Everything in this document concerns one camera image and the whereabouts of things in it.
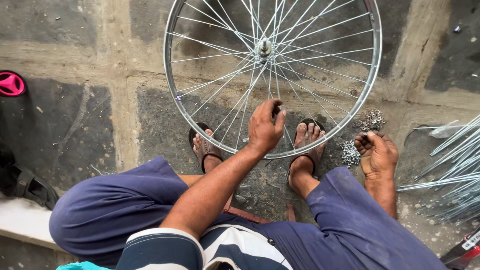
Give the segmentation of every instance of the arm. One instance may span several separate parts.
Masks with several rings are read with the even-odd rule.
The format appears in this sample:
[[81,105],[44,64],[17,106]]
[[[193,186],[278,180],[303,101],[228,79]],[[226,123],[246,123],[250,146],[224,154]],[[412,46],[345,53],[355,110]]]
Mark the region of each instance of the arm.
[[386,134],[375,131],[360,133],[355,137],[355,146],[362,156],[365,189],[385,212],[397,219],[393,179],[398,161],[396,145]]
[[180,196],[161,228],[182,230],[200,238],[238,184],[282,137],[286,112],[278,108],[281,104],[279,99],[269,99],[253,112],[248,123],[248,145],[202,176]]

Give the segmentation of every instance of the brown sandal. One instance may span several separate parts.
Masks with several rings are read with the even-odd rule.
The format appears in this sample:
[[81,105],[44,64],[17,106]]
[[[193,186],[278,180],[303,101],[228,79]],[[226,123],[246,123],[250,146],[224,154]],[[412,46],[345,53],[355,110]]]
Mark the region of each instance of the brown sandal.
[[[203,129],[204,131],[207,130],[207,129],[210,129],[212,130],[210,127],[208,127],[207,124],[205,124],[204,122],[198,122],[197,125]],[[190,131],[188,132],[188,141],[190,143],[190,148],[192,149],[193,151],[193,138],[195,138],[195,135],[197,134],[197,132],[190,128]],[[202,167],[202,171],[205,173],[205,166],[204,166],[204,159],[207,155],[214,155],[216,157],[218,157],[221,161],[223,161],[223,158],[222,158],[222,152],[220,151],[220,149],[216,146],[214,146],[213,144],[211,144],[209,141],[203,139],[203,143],[202,143],[202,146],[200,147],[200,149],[198,149],[198,153],[195,153],[197,158],[198,158],[198,162],[200,163],[201,167]]]
[[[314,123],[316,124],[317,126],[320,127],[320,132],[322,132],[322,130],[325,130],[325,127],[320,124],[318,121],[315,121],[313,120],[312,118],[305,118],[303,119],[302,121],[300,121],[299,124],[301,123],[305,123],[308,127],[308,125],[310,123]],[[297,138],[297,128],[295,127],[295,135],[293,136],[295,139]],[[308,136],[305,136],[305,138],[303,140],[301,140],[296,146],[295,146],[295,149],[298,149],[300,147],[304,147],[305,145],[309,145],[311,143],[310,141],[310,138]],[[313,149],[310,149],[306,152],[303,152],[303,153],[300,153],[300,154],[296,154],[295,156],[292,157],[291,161],[290,161],[290,164],[288,165],[288,172],[287,172],[287,179],[285,181],[285,184],[287,185],[287,188],[291,190],[291,187],[290,185],[288,184],[288,178],[290,177],[290,166],[292,165],[292,163],[299,157],[301,156],[307,156],[309,157],[312,162],[313,162],[313,172],[312,172],[312,175],[314,175],[316,173],[316,169],[317,169],[317,164],[320,162],[320,157],[318,155],[318,151],[317,151],[317,148],[313,148]]]

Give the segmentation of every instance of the pink plastic object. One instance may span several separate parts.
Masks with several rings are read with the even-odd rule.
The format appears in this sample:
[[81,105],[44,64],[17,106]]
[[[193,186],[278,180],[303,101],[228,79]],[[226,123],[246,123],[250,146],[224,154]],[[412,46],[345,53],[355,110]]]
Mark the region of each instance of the pink plastic object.
[[23,79],[15,73],[4,71],[0,72],[0,93],[9,97],[21,95],[25,91]]

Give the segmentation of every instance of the hand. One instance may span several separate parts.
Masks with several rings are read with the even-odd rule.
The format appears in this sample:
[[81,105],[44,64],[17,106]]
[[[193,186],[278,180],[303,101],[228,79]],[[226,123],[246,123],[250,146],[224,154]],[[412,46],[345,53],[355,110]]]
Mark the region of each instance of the hand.
[[283,102],[278,98],[264,101],[253,112],[248,122],[248,145],[266,155],[280,141],[285,125],[285,110],[278,107]]
[[386,134],[370,131],[364,136],[363,133],[359,133],[355,137],[355,147],[362,156],[360,165],[367,180],[393,178],[398,150]]

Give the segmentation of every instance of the blue trousers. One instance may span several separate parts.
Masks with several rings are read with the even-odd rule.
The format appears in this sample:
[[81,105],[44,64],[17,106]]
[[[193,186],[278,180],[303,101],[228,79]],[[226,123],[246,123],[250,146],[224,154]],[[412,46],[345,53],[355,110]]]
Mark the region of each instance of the blue trousers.
[[[64,250],[115,268],[127,238],[159,226],[188,186],[161,157],[132,170],[84,180],[55,206],[50,234]],[[268,238],[295,270],[446,269],[419,239],[390,217],[345,167],[327,173],[308,195],[318,223],[240,222]]]

